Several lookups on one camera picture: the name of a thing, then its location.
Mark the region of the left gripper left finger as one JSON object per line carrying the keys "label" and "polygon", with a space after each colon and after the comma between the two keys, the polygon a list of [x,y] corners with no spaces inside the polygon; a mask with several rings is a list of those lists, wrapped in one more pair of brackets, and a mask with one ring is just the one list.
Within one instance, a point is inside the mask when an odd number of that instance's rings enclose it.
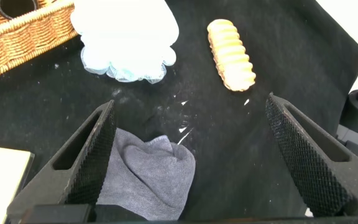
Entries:
{"label": "left gripper left finger", "polygon": [[21,215],[35,205],[95,204],[116,133],[114,101],[97,107],[7,208]]}

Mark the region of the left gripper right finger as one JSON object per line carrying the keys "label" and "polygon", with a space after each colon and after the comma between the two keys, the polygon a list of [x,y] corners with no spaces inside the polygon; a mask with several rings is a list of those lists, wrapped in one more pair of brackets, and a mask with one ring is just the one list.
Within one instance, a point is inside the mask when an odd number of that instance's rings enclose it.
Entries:
{"label": "left gripper right finger", "polygon": [[358,157],[273,93],[267,97],[265,112],[291,177],[313,215],[358,216]]}

